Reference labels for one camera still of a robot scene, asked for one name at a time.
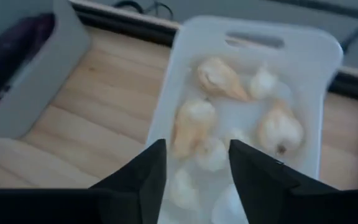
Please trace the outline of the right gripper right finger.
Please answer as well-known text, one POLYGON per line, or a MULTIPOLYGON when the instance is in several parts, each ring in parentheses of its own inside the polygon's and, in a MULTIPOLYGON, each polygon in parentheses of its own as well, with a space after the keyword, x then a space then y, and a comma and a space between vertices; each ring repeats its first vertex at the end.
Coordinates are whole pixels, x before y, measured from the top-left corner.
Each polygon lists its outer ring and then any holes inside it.
POLYGON ((337 192, 240 140, 230 142, 229 162, 250 224, 322 224, 323 195, 337 192))

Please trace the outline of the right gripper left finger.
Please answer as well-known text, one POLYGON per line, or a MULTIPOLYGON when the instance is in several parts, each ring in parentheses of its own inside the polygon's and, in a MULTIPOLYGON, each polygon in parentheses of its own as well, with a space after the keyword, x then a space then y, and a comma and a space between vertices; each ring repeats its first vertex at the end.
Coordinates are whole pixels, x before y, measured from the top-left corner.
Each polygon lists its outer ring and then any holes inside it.
POLYGON ((98 202, 102 224, 157 224, 167 179, 167 149, 158 139, 92 189, 106 192, 98 202))

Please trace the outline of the cream garlic bulb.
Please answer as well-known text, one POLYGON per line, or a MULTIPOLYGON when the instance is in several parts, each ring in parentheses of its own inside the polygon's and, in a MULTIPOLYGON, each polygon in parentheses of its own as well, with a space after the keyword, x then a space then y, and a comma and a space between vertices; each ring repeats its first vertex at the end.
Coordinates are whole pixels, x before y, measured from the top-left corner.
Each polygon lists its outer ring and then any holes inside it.
POLYGON ((205 59, 196 68, 196 74, 201 87, 207 93, 244 102, 250 101, 240 76, 221 58, 205 59))
POLYGON ((178 169, 169 182, 170 200, 186 210, 197 210, 199 207, 198 189, 185 169, 178 169))
POLYGON ((303 144, 305 130, 285 101, 276 99, 262 116, 257 139, 267 154, 291 154, 303 144))
POLYGON ((185 101, 177 110, 172 133, 172 152, 177 159, 193 154, 217 120, 215 107, 207 100, 185 101))

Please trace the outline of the white garlic bulb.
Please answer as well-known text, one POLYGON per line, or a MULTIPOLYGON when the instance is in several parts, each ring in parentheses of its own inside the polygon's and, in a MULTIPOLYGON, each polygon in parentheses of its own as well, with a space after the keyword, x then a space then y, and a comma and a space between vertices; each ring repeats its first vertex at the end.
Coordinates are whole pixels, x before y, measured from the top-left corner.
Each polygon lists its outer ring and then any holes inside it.
POLYGON ((196 150, 196 163, 201 169, 216 172, 225 168, 228 151, 224 143, 214 137, 209 137, 196 150))
POLYGON ((278 76, 271 72, 266 64, 262 65, 249 82, 251 97, 260 100, 268 97, 278 83, 278 76))

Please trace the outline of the long dark purple eggplant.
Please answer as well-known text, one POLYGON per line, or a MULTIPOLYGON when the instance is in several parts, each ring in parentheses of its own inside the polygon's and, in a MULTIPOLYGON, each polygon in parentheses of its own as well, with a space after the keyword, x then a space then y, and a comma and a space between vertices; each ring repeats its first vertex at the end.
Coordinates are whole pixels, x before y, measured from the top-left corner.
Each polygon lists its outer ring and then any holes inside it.
POLYGON ((0 34, 0 89, 22 61, 35 54, 55 26, 53 13, 25 17, 0 34))

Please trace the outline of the white plastic basket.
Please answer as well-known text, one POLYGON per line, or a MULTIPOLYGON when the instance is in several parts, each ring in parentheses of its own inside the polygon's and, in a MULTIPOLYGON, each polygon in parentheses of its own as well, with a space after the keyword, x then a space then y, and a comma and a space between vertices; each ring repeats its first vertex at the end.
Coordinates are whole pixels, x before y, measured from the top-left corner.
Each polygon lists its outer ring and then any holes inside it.
POLYGON ((280 155, 279 159, 317 178, 324 97, 342 57, 342 50, 333 36, 310 27, 213 16, 198 16, 186 21, 174 38, 146 142, 151 145, 164 139, 167 143, 167 182, 157 224, 246 222, 239 208, 239 197, 234 193, 229 154, 225 168, 216 172, 203 170, 196 163, 198 147, 184 159, 173 155, 171 140, 175 116, 187 100, 204 99, 215 107, 217 120, 206 139, 220 139, 227 151, 231 137, 255 144, 262 116, 272 107, 274 99, 285 101, 303 126, 305 136, 297 151, 280 155), (198 65, 210 57, 224 60, 240 76, 244 88, 264 64, 278 76, 278 83, 268 97, 250 103, 213 96, 201 88, 196 74, 198 65), (185 169, 198 189, 197 210, 182 209, 170 200, 169 182, 178 169, 185 169))

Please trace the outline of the grey plastic basket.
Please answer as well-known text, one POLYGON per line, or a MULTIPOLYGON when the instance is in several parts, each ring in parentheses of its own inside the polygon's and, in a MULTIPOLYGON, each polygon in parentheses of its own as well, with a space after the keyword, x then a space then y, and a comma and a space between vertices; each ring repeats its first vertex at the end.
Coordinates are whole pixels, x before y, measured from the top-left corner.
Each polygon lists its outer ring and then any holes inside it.
POLYGON ((87 52, 90 37, 69 0, 0 0, 0 34, 19 19, 51 12, 55 27, 0 100, 0 138, 27 133, 87 52))

